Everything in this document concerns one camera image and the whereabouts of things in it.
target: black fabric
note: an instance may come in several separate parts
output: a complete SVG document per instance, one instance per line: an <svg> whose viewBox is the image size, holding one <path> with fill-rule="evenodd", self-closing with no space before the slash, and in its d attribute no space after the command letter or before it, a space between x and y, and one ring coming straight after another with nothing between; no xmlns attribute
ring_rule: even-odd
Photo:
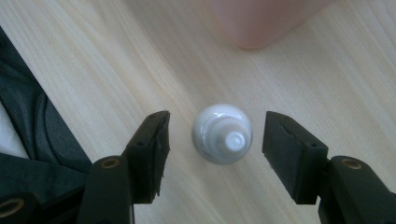
<svg viewBox="0 0 396 224"><path fill-rule="evenodd" d="M13 193L31 192L47 203L85 184L87 175L43 161L32 161L0 153L0 198Z"/></svg>
<svg viewBox="0 0 396 224"><path fill-rule="evenodd" d="M0 197L25 190L44 203L85 184L91 161L1 28L0 101L30 158L0 155Z"/></svg>

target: pink container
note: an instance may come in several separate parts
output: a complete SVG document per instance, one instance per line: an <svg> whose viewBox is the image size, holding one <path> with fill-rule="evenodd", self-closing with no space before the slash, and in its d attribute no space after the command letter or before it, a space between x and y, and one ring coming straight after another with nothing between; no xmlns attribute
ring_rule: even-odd
<svg viewBox="0 0 396 224"><path fill-rule="evenodd" d="M270 44L332 0L204 0L240 48Z"/></svg>

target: wooden table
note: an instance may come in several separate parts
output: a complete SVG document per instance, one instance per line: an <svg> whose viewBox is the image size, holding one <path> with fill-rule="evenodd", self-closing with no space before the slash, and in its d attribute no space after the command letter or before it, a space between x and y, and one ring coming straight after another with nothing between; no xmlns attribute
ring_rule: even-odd
<svg viewBox="0 0 396 224"><path fill-rule="evenodd" d="M231 45L200 0L14 1L0 24L92 161L120 154L145 116L171 112L161 197L137 223L319 223L261 153L265 112L366 161L396 191L396 1L336 0L265 49ZM209 105L250 117L241 161L202 159Z"/></svg>

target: white cap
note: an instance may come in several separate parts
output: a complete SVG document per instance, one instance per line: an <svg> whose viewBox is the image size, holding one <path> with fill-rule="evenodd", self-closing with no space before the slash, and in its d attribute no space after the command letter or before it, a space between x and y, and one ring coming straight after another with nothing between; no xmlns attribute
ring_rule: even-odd
<svg viewBox="0 0 396 224"><path fill-rule="evenodd" d="M208 107L192 127L192 139L197 151L218 164L241 159L250 149L252 133L248 116L232 105Z"/></svg>

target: white plastic object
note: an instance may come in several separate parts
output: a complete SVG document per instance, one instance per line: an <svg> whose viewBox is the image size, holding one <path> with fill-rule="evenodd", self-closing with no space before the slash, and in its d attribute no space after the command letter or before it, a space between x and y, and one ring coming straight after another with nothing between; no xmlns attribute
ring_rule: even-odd
<svg viewBox="0 0 396 224"><path fill-rule="evenodd" d="M251 146L253 131L248 116L233 105L212 105L192 126L196 150L208 161L230 164L241 159Z"/></svg>
<svg viewBox="0 0 396 224"><path fill-rule="evenodd" d="M29 159L20 137L0 102L0 153Z"/></svg>

